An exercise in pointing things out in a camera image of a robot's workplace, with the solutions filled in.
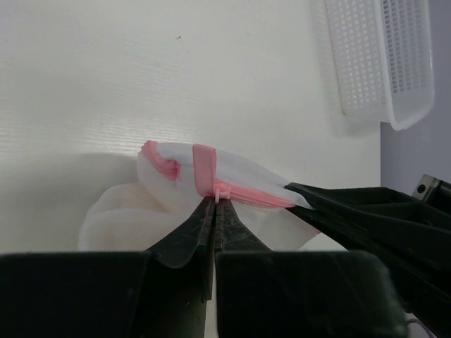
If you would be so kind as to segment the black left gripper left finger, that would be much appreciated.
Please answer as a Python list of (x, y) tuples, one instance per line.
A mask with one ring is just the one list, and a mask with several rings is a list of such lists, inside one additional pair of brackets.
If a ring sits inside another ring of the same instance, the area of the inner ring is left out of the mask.
[(216, 204), (143, 251), (1, 256), (2, 337), (203, 337)]

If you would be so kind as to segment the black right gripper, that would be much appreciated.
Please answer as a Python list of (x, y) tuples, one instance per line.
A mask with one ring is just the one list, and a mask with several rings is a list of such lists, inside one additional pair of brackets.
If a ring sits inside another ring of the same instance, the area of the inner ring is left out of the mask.
[(450, 336), (451, 185), (424, 174), (412, 196), (384, 187), (324, 189), (290, 183), (317, 211), (290, 212), (348, 250), (389, 269), (402, 305), (437, 337)]

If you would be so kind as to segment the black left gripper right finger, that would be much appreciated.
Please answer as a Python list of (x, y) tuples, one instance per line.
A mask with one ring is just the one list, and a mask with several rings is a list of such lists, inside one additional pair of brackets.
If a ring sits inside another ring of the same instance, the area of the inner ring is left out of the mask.
[(364, 251), (272, 251), (216, 207), (220, 337), (407, 337), (390, 273)]

